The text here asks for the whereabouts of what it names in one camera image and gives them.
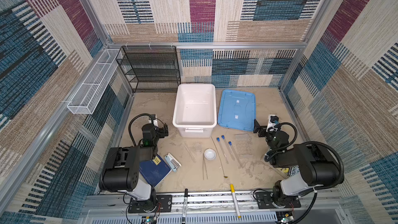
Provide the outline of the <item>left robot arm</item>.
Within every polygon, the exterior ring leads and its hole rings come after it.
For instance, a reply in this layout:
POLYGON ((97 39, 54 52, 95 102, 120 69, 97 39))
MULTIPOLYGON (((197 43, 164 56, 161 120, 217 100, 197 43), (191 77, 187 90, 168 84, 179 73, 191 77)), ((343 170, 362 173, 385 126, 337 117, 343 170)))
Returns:
POLYGON ((157 204, 154 187, 170 172, 171 168, 158 155, 158 141, 169 135, 168 126, 152 123, 142 127, 140 145, 111 148, 106 157, 99 188, 102 191, 119 192, 138 203, 157 204))

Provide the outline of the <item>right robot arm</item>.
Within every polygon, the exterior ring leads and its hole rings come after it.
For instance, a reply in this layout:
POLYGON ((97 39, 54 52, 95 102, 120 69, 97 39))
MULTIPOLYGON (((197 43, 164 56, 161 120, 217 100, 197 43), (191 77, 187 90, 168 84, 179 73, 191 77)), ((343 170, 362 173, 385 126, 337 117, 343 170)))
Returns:
POLYGON ((297 128, 289 122, 279 122, 271 115, 267 126, 254 120, 253 133, 265 138, 269 147, 264 161, 276 169, 298 167, 299 172, 273 186, 272 199, 283 206, 298 196, 334 188, 344 181, 344 164, 331 146, 308 141, 296 144, 297 128))

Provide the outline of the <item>blue-capped test tube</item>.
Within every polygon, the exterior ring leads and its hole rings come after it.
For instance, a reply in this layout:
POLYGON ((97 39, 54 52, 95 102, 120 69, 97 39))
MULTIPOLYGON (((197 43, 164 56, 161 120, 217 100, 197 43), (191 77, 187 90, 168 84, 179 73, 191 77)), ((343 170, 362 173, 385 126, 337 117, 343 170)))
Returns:
POLYGON ((236 159, 236 161, 237 161, 238 164, 239 164, 239 167, 242 168, 242 167, 243 167, 243 164, 241 163, 241 161, 240 161, 240 159, 239 159, 239 156, 238 156, 238 154, 237 154, 235 148, 234 148, 233 145, 232 145, 232 142, 228 142, 228 144, 229 144, 230 150, 231 150, 231 152, 232 152, 234 158, 236 159))
POLYGON ((229 164, 227 155, 226 155, 226 153, 225 153, 225 151, 224 151, 224 149, 223 149, 223 146, 222 146, 222 144, 221 144, 220 138, 216 138, 216 139, 217 139, 217 142, 218 142, 218 144, 219 144, 219 146, 220 146, 220 149, 221 149, 221 151, 222 151, 222 154, 223 154, 223 156, 224 156, 224 159, 225 159, 226 163, 229 164))
POLYGON ((229 142, 227 142, 227 140, 226 140, 224 135, 222 135, 221 138, 223 139, 225 145, 227 146, 227 150, 228 150, 228 152, 229 152, 229 154, 231 156, 231 159, 233 161, 235 161, 235 157, 234 157, 233 151, 231 150, 231 146, 230 146, 229 142))

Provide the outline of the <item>white plastic bin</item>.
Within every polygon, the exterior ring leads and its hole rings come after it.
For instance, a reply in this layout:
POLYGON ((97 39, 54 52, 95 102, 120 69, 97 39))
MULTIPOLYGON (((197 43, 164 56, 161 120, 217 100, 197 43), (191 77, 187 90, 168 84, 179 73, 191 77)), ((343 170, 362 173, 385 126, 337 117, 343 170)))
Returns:
POLYGON ((179 85, 173 125, 184 138, 210 138, 217 125, 215 86, 213 84, 179 85))

